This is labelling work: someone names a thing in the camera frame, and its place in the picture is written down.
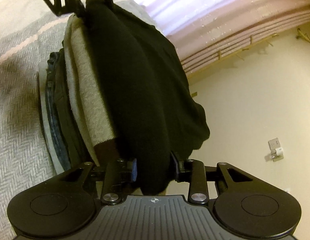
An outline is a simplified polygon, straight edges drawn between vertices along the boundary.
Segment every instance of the curtain fold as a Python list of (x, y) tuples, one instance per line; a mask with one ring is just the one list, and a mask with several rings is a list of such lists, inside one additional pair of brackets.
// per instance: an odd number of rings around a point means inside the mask
[(186, 74), (310, 21), (310, 0), (135, 0), (174, 44)]

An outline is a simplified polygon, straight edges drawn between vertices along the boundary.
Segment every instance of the curtain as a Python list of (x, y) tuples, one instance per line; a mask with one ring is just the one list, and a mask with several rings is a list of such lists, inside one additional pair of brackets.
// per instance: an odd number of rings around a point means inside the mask
[(310, 21), (310, 0), (135, 0), (174, 44), (187, 75)]

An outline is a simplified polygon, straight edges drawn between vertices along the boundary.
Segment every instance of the white wall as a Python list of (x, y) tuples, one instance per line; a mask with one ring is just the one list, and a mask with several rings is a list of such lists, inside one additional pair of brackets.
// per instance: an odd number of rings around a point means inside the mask
[[(310, 24), (301, 29), (310, 37)], [(256, 45), (190, 80), (206, 111), (210, 138), (192, 158), (205, 165), (225, 161), (281, 189), (302, 206), (295, 236), (310, 240), (310, 44), (296, 29)], [(278, 137), (283, 160), (266, 162), (268, 140)], [(172, 183), (168, 194), (187, 193)]]

